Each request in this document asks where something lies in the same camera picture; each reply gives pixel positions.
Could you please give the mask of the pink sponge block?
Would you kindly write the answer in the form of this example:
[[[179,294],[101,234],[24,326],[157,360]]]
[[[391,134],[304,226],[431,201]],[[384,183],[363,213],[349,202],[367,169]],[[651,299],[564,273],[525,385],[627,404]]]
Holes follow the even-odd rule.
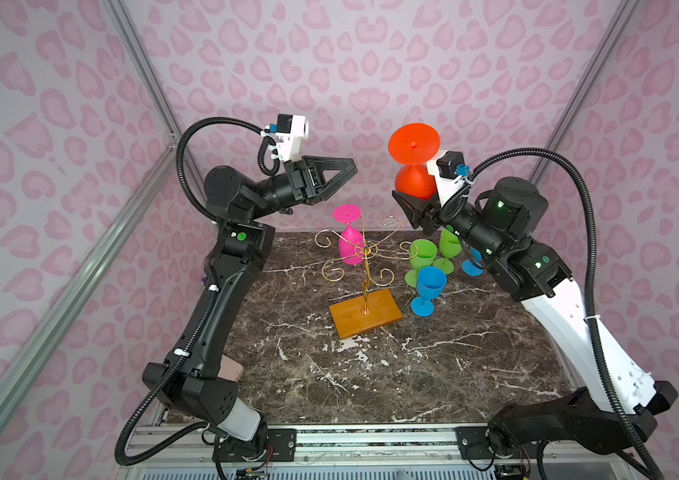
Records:
[[[223,355],[217,377],[232,382],[239,382],[243,372],[244,367],[241,364]]]

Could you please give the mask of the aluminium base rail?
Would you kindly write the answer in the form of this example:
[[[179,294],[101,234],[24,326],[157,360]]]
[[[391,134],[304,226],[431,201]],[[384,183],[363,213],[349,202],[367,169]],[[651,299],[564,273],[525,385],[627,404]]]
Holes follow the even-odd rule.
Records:
[[[485,425],[277,425],[275,452],[251,464],[251,479],[637,479],[621,458],[573,442],[551,443],[543,457],[527,445],[511,456],[483,446]]]

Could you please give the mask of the blue wine glass front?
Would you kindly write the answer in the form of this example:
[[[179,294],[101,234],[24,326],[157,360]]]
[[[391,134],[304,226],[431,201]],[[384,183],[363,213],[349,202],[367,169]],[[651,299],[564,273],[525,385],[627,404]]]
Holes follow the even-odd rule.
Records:
[[[483,258],[475,248],[471,248],[471,254],[469,254],[467,260],[463,261],[463,264],[461,264],[461,269],[463,272],[465,272],[465,274],[471,277],[479,277],[481,274],[483,274],[483,272],[485,272]]]

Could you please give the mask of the diagonal aluminium frame bar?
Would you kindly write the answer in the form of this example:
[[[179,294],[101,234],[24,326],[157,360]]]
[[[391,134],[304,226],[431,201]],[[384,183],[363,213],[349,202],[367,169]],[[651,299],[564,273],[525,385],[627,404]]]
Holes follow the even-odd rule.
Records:
[[[173,170],[170,144],[0,376],[0,436]]]

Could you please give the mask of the green wine glass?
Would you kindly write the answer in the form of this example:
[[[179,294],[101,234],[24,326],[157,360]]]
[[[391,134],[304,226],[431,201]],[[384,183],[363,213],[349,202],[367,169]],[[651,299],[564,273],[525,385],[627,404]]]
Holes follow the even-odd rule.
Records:
[[[455,264],[451,259],[457,257],[463,251],[459,238],[448,229],[441,231],[439,238],[439,252],[441,257],[433,261],[433,266],[439,268],[445,275],[451,275],[455,271]]]
[[[405,283],[412,288],[417,287],[419,272],[425,267],[433,265],[437,257],[437,246],[427,239],[417,239],[409,248],[409,265],[411,270],[405,274]]]

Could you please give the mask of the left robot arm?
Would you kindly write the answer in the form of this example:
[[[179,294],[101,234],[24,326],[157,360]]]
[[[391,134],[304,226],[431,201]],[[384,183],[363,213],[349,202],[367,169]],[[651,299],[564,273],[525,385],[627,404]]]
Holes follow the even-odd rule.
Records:
[[[225,436],[255,438],[260,413],[239,399],[237,384],[219,371],[233,322],[271,250],[275,229],[260,220],[327,200],[355,174],[351,158],[314,156],[287,161],[282,172],[261,181],[227,165],[207,174],[206,209],[219,232],[203,262],[203,292],[172,352],[161,363],[149,363],[142,374],[161,403]]]

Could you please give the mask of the wooden rack base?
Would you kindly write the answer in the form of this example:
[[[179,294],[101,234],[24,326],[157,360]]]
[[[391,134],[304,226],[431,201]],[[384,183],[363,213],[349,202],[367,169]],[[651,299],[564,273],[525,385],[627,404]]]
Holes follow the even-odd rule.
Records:
[[[329,306],[336,332],[342,340],[395,323],[401,310],[388,289],[371,292]]]

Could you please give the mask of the magenta wine glass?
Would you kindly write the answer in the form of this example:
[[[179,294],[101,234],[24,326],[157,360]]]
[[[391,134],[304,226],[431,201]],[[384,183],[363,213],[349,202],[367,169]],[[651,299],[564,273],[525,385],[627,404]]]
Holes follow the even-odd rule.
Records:
[[[363,248],[365,238],[363,234],[353,226],[353,223],[361,220],[361,208],[356,205],[345,204],[333,211],[333,219],[345,226],[345,230],[339,234],[338,248],[341,260],[347,265],[355,266],[363,263]]]

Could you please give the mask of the red wine glass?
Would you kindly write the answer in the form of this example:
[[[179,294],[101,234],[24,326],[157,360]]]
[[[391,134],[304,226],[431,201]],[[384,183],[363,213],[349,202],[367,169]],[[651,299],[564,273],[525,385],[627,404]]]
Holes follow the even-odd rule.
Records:
[[[435,128],[423,123],[407,124],[389,139],[389,154],[401,164],[395,176],[395,190],[420,200],[429,200],[437,193],[437,184],[427,172],[427,162],[441,147]]]

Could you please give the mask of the blue wine glass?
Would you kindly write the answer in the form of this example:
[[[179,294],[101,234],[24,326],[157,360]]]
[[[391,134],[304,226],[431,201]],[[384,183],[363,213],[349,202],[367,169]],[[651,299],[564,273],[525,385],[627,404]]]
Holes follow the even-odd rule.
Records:
[[[433,301],[443,293],[447,285],[445,272],[437,267],[429,266],[421,269],[417,275],[417,297],[411,301],[411,311],[419,317],[429,317],[435,311]]]
[[[471,254],[469,254],[467,260],[463,261],[463,264],[461,264],[461,269],[463,272],[465,272],[465,274],[471,277],[479,277],[481,274],[483,274],[483,272],[485,272],[483,258],[475,248],[471,248]]]

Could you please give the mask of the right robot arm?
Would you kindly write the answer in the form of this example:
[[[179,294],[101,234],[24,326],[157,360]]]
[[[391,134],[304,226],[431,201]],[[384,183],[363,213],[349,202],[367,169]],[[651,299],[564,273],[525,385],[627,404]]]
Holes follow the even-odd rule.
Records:
[[[489,420],[487,441],[500,456],[531,442],[571,440],[601,455],[633,447],[603,388],[579,284],[559,254],[531,237],[549,202],[527,180],[505,177],[481,194],[485,205],[465,205],[439,220],[433,180],[399,180],[393,198],[409,222],[425,233],[443,227],[479,252],[485,271],[553,338],[585,382],[557,400],[509,404]]]

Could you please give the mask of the green wine glass front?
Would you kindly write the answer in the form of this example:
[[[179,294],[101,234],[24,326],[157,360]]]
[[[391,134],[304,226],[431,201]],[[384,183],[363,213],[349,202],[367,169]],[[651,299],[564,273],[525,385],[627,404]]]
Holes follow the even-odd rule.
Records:
[[[417,239],[409,248],[409,265],[411,270],[405,274],[405,283],[412,288],[417,287],[419,272],[425,267],[433,265],[437,257],[437,246],[427,239]]]

